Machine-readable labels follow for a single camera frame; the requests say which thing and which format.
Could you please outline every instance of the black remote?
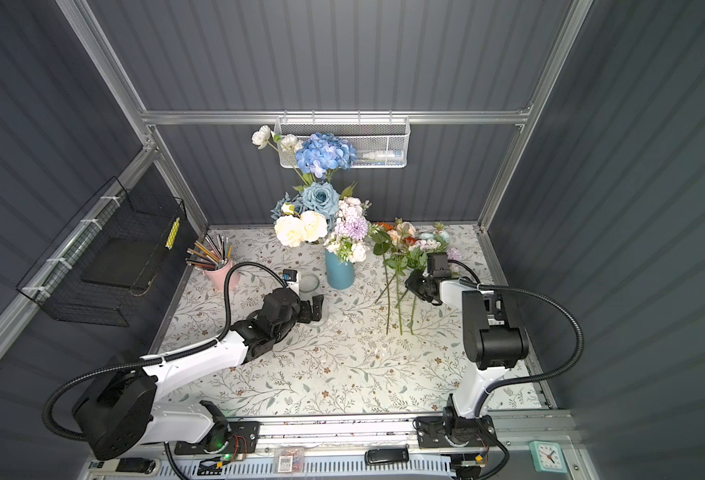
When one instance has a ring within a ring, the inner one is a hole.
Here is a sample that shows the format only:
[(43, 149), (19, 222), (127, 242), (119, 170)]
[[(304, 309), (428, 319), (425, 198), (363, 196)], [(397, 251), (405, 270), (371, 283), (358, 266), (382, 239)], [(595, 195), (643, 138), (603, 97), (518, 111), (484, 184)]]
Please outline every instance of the black remote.
[(375, 448), (365, 453), (365, 464), (370, 466), (407, 461), (408, 450), (406, 448)]

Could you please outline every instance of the sticker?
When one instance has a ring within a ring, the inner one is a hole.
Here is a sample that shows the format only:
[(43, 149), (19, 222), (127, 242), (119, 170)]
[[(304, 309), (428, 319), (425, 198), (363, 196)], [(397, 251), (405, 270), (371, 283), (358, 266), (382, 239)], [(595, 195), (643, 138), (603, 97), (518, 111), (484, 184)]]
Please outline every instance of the sticker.
[(171, 226), (171, 231), (168, 233), (168, 239), (166, 240), (166, 248), (168, 250), (171, 250), (171, 247), (174, 246), (174, 240), (176, 240), (176, 232), (179, 231), (179, 217), (176, 217), (176, 221), (174, 222), (174, 225)]
[(278, 473), (287, 473), (293, 469), (294, 456), (285, 455), (278, 457)]

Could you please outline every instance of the white wire basket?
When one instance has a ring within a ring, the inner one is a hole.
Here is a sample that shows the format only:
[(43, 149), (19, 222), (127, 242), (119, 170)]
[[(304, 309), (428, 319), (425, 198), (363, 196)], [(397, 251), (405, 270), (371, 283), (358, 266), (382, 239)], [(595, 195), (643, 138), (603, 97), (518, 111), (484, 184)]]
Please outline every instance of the white wire basket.
[[(403, 168), (406, 164), (411, 125), (408, 118), (380, 124), (306, 121), (292, 123), (288, 118), (278, 118), (274, 131), (281, 136), (294, 134), (301, 142), (315, 133), (333, 134), (349, 140), (357, 149), (357, 160), (352, 164), (352, 168)], [(292, 151), (283, 150), (280, 144), (278, 150), (281, 167), (296, 167), (296, 156)]]

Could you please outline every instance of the yellow label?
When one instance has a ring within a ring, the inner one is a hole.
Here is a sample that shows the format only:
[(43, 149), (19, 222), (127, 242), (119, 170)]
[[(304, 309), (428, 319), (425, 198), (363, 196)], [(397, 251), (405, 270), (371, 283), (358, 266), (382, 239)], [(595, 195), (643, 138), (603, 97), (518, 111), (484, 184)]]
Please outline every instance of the yellow label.
[(174, 225), (171, 226), (171, 231), (168, 233), (168, 239), (166, 240), (166, 248), (168, 250), (171, 250), (171, 247), (174, 246), (174, 240), (176, 240), (176, 232), (179, 231), (179, 217), (176, 217), (176, 221), (174, 222)]

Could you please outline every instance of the purple chrysanthemum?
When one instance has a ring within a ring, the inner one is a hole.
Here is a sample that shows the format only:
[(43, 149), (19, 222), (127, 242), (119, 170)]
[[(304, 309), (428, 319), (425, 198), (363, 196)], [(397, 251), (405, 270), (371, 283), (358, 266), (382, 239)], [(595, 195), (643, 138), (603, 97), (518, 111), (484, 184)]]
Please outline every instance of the purple chrysanthemum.
[(341, 227), (343, 234), (359, 242), (368, 234), (368, 222), (362, 216), (350, 216)]
[(446, 253), (448, 254), (449, 260), (461, 260), (461, 252), (458, 248), (449, 248)]

